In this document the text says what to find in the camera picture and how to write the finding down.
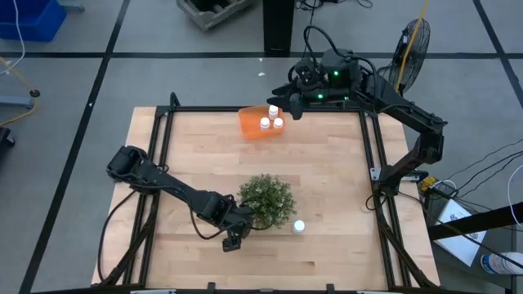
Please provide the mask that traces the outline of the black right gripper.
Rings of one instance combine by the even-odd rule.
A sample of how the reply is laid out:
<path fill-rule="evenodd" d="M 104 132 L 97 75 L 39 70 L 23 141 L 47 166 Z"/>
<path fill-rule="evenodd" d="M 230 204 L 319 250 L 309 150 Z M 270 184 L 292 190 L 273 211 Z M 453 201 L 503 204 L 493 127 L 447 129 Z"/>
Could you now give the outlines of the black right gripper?
<path fill-rule="evenodd" d="M 297 74 L 291 83 L 286 83 L 272 91 L 274 95 L 267 103 L 277 107 L 289 107 L 293 120 L 302 118 L 305 106 L 319 100 L 321 89 L 326 84 L 325 71 L 321 65 L 310 58 L 302 59 L 293 67 Z"/>

